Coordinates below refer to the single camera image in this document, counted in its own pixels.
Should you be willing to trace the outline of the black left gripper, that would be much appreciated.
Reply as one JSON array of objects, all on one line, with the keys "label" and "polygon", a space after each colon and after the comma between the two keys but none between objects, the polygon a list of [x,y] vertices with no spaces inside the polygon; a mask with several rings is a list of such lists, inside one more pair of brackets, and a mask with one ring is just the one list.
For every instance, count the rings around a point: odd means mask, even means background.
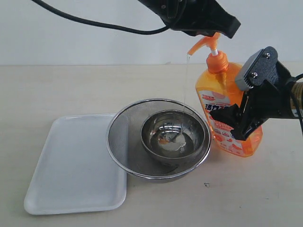
[{"label": "black left gripper", "polygon": [[170,29],[192,37],[213,37],[219,32],[233,38],[241,26],[241,22],[216,0],[141,0],[140,3]]}]

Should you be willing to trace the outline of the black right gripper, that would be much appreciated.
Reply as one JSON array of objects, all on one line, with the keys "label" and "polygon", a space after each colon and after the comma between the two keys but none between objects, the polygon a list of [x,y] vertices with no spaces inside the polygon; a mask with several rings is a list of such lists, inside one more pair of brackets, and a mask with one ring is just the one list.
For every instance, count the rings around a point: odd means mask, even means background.
[{"label": "black right gripper", "polygon": [[264,81],[261,86],[243,93],[240,106],[234,104],[210,112],[211,117],[232,127],[236,140],[245,141],[268,119],[294,119],[291,105],[291,87],[294,81],[281,85]]}]

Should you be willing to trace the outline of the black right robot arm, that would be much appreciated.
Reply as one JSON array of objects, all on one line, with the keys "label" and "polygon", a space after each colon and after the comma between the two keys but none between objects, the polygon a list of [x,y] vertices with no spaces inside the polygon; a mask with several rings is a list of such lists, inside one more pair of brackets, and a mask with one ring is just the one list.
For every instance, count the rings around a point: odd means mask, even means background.
[{"label": "black right robot arm", "polygon": [[237,140],[245,141],[270,118],[299,119],[303,124],[303,84],[289,81],[274,86],[265,81],[261,86],[245,91],[241,104],[212,110],[212,118],[230,126]]}]

